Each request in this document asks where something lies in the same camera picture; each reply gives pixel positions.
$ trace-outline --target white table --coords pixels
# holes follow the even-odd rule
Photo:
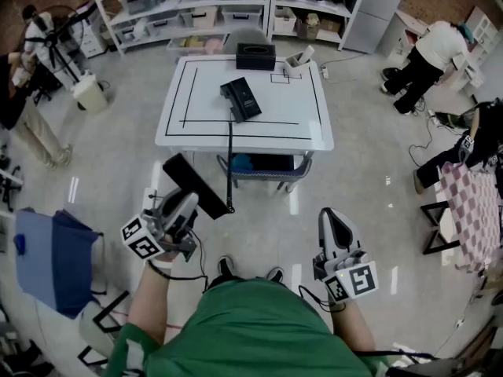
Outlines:
[[[261,115],[233,123],[233,151],[312,155],[333,149],[332,127],[318,66],[298,78],[283,72],[237,70],[234,55],[183,57],[174,72],[156,133],[156,144],[183,151],[225,152],[230,101],[220,86],[245,77]]]

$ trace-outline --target green shirt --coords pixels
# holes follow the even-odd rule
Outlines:
[[[260,279],[207,291],[180,333],[162,347],[138,327],[125,325],[105,377],[126,369],[127,339],[141,344],[147,377],[370,377],[376,369],[333,335],[302,298]]]

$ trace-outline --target pen holder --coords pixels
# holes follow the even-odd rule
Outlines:
[[[307,71],[309,68],[309,65],[311,63],[311,59],[309,59],[306,63],[304,64],[299,64],[299,58],[302,56],[303,52],[299,52],[296,54],[293,54],[291,56],[288,56],[285,59],[285,66],[284,69],[290,77],[296,77],[298,75],[301,75]]]

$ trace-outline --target checkered tablecloth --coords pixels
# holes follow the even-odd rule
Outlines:
[[[463,163],[446,163],[440,183],[464,255],[464,264],[457,268],[478,272],[493,260],[500,244],[496,177],[471,172]]]

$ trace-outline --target blue tablecloth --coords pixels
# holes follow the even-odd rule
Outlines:
[[[76,318],[94,300],[91,247],[99,236],[65,210],[53,217],[31,208],[18,211],[15,240],[19,285],[58,313]],[[19,248],[22,240],[24,249]]]

